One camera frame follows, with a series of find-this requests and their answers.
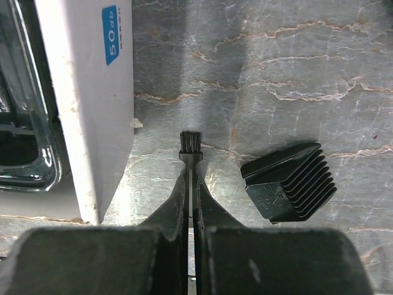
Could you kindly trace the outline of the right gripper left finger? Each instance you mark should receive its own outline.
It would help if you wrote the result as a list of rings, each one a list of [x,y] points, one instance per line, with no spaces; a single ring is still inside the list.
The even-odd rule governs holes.
[[[1,263],[2,294],[186,294],[187,193],[134,227],[41,227],[25,232]]]

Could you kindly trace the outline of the black cleaning brush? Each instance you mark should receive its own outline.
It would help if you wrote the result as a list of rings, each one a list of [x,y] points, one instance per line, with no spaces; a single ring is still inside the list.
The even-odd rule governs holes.
[[[179,158],[185,163],[187,180],[189,184],[189,221],[192,221],[194,233],[194,252],[195,252],[195,277],[196,293],[202,294],[201,287],[201,263],[200,263],[200,234],[198,228],[198,209],[197,209],[197,163],[202,161],[201,152],[201,132],[182,131],[180,132],[181,150]]]

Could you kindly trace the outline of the black comb guard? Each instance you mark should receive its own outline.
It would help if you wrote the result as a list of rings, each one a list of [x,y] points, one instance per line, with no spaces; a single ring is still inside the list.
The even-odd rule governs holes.
[[[301,143],[241,167],[245,190],[272,224],[302,222],[336,193],[321,144]]]

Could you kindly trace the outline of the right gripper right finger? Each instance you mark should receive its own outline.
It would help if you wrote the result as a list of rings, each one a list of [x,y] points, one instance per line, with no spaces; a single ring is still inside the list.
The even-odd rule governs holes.
[[[248,228],[193,188],[198,294],[372,294],[360,257],[329,228]]]

